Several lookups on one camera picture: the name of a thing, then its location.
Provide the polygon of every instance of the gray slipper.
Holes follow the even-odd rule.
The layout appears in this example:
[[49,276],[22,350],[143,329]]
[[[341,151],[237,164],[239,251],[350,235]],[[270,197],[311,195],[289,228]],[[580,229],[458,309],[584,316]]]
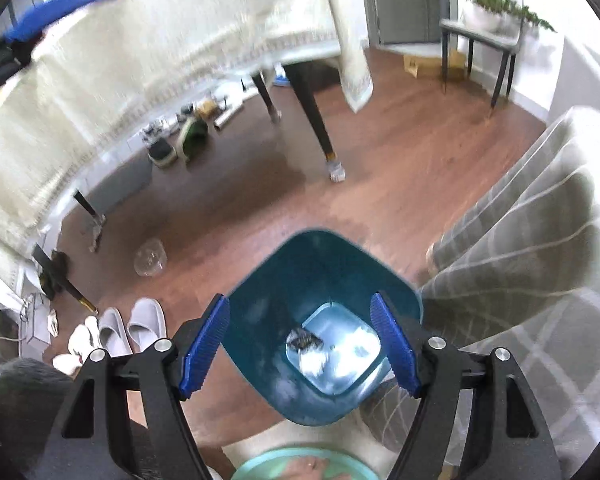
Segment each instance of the gray slipper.
[[167,337],[167,325],[160,303],[151,298],[140,298],[131,310],[131,317],[126,324],[129,337],[144,352],[158,339]]
[[100,344],[111,357],[132,354],[129,339],[126,338],[122,316],[116,308],[108,308],[98,323]]

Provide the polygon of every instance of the potted plant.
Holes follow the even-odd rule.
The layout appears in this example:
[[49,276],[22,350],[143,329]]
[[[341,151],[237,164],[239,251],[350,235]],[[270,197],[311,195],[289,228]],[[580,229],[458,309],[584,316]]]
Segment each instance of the potted plant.
[[485,32],[496,32],[510,17],[555,32],[547,20],[541,19],[528,6],[520,6],[516,0],[467,0],[464,7],[464,22]]

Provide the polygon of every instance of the gray plaid fabric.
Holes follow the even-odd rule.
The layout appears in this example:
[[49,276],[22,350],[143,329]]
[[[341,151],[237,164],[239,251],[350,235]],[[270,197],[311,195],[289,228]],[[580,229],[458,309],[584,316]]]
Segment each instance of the gray plaid fabric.
[[[458,347],[511,350],[549,425],[565,478],[600,440],[600,112],[572,108],[433,246],[424,325]],[[458,464],[471,395],[446,460]],[[399,450],[417,401],[395,380],[361,406]]]

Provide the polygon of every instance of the black table leg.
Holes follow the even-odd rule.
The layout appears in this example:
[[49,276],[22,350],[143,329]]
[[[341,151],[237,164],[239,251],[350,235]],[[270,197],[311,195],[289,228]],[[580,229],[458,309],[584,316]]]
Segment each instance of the black table leg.
[[502,53],[502,61],[500,62],[500,72],[498,73],[498,80],[496,81],[496,88],[493,89],[493,96],[491,97],[491,110],[489,111],[489,116],[493,113],[493,109],[498,102],[498,97],[500,95],[500,90],[502,89],[502,82],[504,81],[504,73],[507,70],[507,63],[509,62],[509,53]]
[[446,93],[446,78],[449,70],[449,33],[442,31],[442,91]]
[[466,75],[471,75],[471,68],[474,66],[474,40],[469,40],[469,56],[466,62]]
[[260,94],[260,97],[262,97],[264,104],[267,105],[267,112],[269,112],[269,117],[271,117],[271,122],[279,123],[280,117],[282,117],[282,115],[276,108],[276,105],[273,104],[273,101],[271,100],[271,96],[269,95],[269,91],[267,90],[267,86],[264,84],[264,81],[262,80],[262,76],[258,72],[251,79],[253,80],[253,83],[256,85],[256,88],[258,89],[258,93]]
[[285,65],[284,69],[286,77],[291,83],[291,88],[294,89],[296,97],[302,106],[302,110],[304,110],[307,119],[309,119],[309,123],[314,129],[315,136],[317,137],[318,142],[320,142],[324,156],[327,159],[327,168],[331,180],[334,182],[342,182],[345,179],[344,168],[338,160],[336,153],[333,151],[331,139],[324,126],[324,121],[322,120],[318,105],[315,102],[314,93],[311,91],[304,74],[304,67],[301,63],[298,63]]
[[511,85],[513,83],[513,71],[516,68],[516,55],[511,56],[511,62],[509,63],[509,80],[507,81],[507,99],[511,93]]
[[75,288],[74,284],[71,283],[68,278],[56,269],[56,266],[51,261],[51,259],[45,254],[45,251],[42,250],[38,244],[33,248],[33,259],[36,260],[42,270],[44,270],[53,280],[58,282],[58,284],[64,288],[69,294],[71,294],[78,302],[86,308],[92,314],[97,314],[98,309],[94,306],[91,301],[87,300],[82,293]]
[[92,253],[95,253],[100,247],[102,226],[107,221],[107,217],[99,214],[79,190],[75,191],[74,198],[76,202],[80,204],[80,206],[82,206],[82,208],[89,213],[89,215],[91,215],[91,218],[93,218],[93,239],[91,241],[91,247],[89,247],[89,250]]

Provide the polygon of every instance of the cardboard box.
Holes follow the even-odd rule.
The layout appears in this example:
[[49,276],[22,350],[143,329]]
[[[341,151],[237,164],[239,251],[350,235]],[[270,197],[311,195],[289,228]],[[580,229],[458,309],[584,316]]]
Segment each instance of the cardboard box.
[[[465,55],[457,50],[451,50],[449,53],[449,80],[460,80],[465,78]],[[441,77],[442,76],[442,58],[428,56],[404,55],[404,71],[414,77]]]

